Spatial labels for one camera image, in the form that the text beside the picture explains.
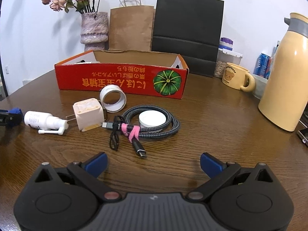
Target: yellow mug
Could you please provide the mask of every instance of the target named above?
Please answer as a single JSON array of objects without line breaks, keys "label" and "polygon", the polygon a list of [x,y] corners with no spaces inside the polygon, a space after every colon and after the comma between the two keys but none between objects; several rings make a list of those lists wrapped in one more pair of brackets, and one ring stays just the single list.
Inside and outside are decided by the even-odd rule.
[{"label": "yellow mug", "polygon": [[[249,80],[249,84],[247,87],[244,87],[247,80]],[[243,90],[244,92],[251,92],[256,86],[255,79],[249,74],[249,70],[230,62],[227,62],[221,81],[231,88]]]}]

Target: gray thermos collar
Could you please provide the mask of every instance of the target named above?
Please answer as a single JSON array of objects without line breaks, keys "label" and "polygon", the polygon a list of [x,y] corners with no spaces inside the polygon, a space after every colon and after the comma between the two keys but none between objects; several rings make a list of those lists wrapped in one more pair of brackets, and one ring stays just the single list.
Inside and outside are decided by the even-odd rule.
[{"label": "gray thermos collar", "polygon": [[288,31],[299,33],[308,38],[308,23],[298,18],[285,18],[285,23],[289,25]]}]

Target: yellow thermos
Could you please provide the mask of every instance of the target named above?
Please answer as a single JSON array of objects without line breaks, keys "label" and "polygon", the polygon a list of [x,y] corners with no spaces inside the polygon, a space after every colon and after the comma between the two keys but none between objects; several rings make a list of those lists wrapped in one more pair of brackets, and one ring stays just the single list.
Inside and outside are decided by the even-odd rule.
[{"label": "yellow thermos", "polygon": [[308,18],[291,13],[277,48],[259,110],[278,127],[294,131],[308,101]]}]

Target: purple lid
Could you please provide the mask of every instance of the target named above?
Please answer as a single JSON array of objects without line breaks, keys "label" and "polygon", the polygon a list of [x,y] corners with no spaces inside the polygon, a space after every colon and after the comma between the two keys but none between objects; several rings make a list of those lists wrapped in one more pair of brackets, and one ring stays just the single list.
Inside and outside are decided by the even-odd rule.
[{"label": "purple lid", "polygon": [[226,37],[222,37],[220,38],[220,41],[223,41],[223,42],[226,42],[228,44],[232,44],[233,45],[233,41],[229,38],[226,38]]}]

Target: clear food container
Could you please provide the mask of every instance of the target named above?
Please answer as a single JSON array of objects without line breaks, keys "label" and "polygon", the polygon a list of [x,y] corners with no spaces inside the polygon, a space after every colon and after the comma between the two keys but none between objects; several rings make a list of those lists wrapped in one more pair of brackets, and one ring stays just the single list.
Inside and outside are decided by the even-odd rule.
[{"label": "clear food container", "polygon": [[227,62],[240,65],[243,55],[227,49],[218,49],[216,67],[214,76],[222,78],[224,70],[226,69]]}]

